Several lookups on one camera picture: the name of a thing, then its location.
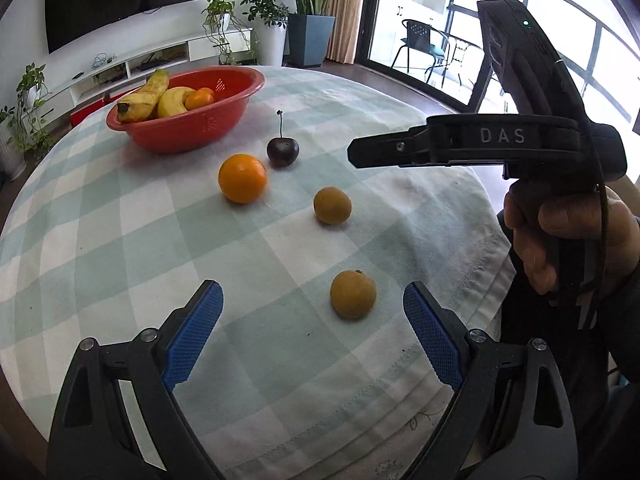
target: white wall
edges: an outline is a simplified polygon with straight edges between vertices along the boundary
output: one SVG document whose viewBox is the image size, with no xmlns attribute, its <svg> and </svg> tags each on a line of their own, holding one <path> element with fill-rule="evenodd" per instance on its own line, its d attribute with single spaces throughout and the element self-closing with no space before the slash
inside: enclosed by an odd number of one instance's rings
<svg viewBox="0 0 640 480">
<path fill-rule="evenodd" d="M 294 0 L 284 1 L 295 7 Z M 48 54 L 44 0 L 13 0 L 0 20 L 0 105 L 15 103 L 15 87 L 24 67 L 31 62 L 47 65 L 46 83 L 53 88 L 89 70 L 94 57 L 101 52 L 123 54 L 202 30 L 200 12 L 205 7 L 206 0 L 199 0 L 164 7 L 153 14 L 137 14 Z"/>
</svg>

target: dark clothing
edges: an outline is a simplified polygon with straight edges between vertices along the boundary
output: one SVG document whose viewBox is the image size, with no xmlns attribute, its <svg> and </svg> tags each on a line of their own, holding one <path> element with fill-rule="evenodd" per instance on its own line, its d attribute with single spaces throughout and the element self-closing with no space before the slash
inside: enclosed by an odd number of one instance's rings
<svg viewBox="0 0 640 480">
<path fill-rule="evenodd" d="M 502 213 L 498 220 L 513 240 Z M 502 304 L 501 341 L 526 344 L 541 337 L 549 344 L 569 397 L 583 470 L 604 444 L 608 353 L 631 383 L 640 383 L 640 267 L 617 293 L 600 303 L 594 327 L 579 330 L 581 307 L 550 306 L 530 286 L 513 248 L 510 256 L 516 277 Z"/>
</svg>

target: cherry stem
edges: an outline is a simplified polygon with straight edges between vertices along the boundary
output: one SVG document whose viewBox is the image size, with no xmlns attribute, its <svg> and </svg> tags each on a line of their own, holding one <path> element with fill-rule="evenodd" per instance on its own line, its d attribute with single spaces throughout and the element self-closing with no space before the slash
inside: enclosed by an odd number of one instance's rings
<svg viewBox="0 0 640 480">
<path fill-rule="evenodd" d="M 280 138 L 282 138 L 282 110 L 278 110 L 278 115 L 280 116 Z"/>
</svg>

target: cabinet drawer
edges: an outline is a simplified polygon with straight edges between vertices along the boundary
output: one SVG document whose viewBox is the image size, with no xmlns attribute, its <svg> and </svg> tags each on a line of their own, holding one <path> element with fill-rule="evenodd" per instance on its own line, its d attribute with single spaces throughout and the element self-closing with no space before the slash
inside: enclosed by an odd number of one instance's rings
<svg viewBox="0 0 640 480">
<path fill-rule="evenodd" d="M 45 103 L 38 108 L 38 117 L 43 121 L 42 124 L 49 124 L 51 121 L 73 110 L 75 106 L 76 104 L 71 95 L 71 88 L 67 88 L 47 99 Z"/>
<path fill-rule="evenodd" d="M 241 32 L 226 32 L 225 38 L 232 52 L 245 52 L 251 49 L 251 31 L 244 32 L 246 41 Z M 189 61 L 197 61 L 207 57 L 220 55 L 220 47 L 216 46 L 209 38 L 198 38 L 189 42 Z"/>
</svg>

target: blue-gray planter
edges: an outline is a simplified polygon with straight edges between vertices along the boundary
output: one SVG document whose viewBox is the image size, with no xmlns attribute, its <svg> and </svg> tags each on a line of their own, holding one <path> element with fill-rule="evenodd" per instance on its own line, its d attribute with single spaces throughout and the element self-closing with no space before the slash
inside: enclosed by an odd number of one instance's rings
<svg viewBox="0 0 640 480">
<path fill-rule="evenodd" d="M 334 31 L 333 16 L 289 15 L 289 63 L 300 68 L 321 66 Z"/>
</svg>

